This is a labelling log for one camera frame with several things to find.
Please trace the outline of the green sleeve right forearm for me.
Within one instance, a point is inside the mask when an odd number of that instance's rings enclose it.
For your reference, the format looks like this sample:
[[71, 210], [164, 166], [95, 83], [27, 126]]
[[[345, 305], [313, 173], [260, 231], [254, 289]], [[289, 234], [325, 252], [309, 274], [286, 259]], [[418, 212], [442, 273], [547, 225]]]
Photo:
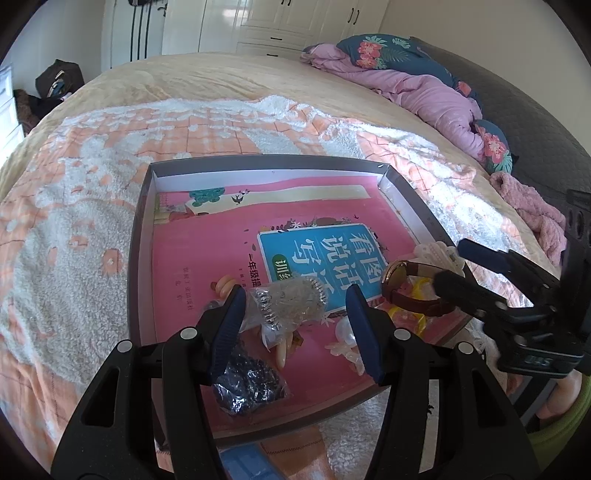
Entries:
[[590, 378], [583, 375], [582, 389], [574, 405], [563, 416], [542, 423], [539, 431], [529, 434], [541, 470], [545, 470], [558, 457], [589, 411]]

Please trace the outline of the person's right hand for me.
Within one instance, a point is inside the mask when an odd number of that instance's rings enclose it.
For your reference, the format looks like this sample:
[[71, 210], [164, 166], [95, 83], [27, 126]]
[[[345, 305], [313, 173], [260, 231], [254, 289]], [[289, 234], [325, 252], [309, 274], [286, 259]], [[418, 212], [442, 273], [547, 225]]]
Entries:
[[509, 374], [506, 393], [523, 424], [534, 417], [541, 423], [548, 423], [563, 416], [574, 405], [582, 383], [583, 375], [576, 370], [557, 380]]

